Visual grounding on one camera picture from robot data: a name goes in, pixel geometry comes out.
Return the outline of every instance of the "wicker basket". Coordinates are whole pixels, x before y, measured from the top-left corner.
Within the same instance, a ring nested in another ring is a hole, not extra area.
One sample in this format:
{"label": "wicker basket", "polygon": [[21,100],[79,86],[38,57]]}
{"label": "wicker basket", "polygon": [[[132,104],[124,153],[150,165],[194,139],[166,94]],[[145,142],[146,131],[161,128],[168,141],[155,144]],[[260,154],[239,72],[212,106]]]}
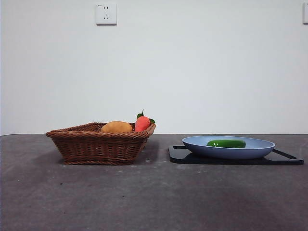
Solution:
{"label": "wicker basket", "polygon": [[67,165],[129,165],[143,150],[155,124],[141,132],[103,133],[106,123],[88,123],[46,133]]}

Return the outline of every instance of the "strawberry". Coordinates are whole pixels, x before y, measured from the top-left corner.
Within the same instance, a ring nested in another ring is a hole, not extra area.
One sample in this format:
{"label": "strawberry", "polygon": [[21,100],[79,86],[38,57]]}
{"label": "strawberry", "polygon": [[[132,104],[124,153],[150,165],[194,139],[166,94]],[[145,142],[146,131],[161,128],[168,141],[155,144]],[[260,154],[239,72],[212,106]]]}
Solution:
{"label": "strawberry", "polygon": [[154,124],[155,121],[153,119],[149,119],[148,117],[144,116],[142,110],[142,112],[137,115],[135,131],[144,131],[150,126],[151,123]]}

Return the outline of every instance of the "blue plate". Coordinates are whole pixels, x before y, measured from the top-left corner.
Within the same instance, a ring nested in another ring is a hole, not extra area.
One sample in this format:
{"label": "blue plate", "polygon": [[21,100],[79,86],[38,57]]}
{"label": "blue plate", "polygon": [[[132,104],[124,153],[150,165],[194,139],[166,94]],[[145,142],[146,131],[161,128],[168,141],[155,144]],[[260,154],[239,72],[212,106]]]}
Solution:
{"label": "blue plate", "polygon": [[[243,140],[246,142],[246,147],[221,148],[207,146],[207,143],[212,140]],[[182,141],[186,148],[194,154],[232,160],[262,158],[275,147],[275,144],[269,141],[239,136],[192,136],[184,138]]]}

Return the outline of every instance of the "basket rim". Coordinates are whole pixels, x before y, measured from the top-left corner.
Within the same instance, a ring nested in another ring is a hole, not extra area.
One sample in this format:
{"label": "basket rim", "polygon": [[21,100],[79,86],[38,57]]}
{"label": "basket rim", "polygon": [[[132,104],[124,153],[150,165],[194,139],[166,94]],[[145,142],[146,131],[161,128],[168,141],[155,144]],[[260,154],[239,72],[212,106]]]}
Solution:
{"label": "basket rim", "polygon": [[150,137],[156,124],[150,124],[150,126],[144,131],[131,131],[131,132],[122,132],[122,133],[110,133],[110,132],[100,132],[100,131],[78,131],[72,129],[78,129],[80,127],[85,127],[94,124],[106,124],[104,122],[92,122],[79,126],[73,126],[69,128],[62,128],[51,130],[46,133],[46,136],[51,138],[77,138],[77,137],[87,137],[87,138],[147,138]]}

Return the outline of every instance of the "black tray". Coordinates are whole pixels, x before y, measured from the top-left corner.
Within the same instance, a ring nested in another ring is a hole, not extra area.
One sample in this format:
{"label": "black tray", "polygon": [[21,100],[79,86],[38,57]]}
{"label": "black tray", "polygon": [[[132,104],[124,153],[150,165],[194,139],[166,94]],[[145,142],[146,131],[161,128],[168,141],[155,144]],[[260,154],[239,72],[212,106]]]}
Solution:
{"label": "black tray", "polygon": [[250,160],[227,160],[198,156],[189,151],[185,146],[169,146],[170,161],[178,164],[201,165],[302,165],[304,159],[300,155],[287,154],[273,149],[263,158]]}

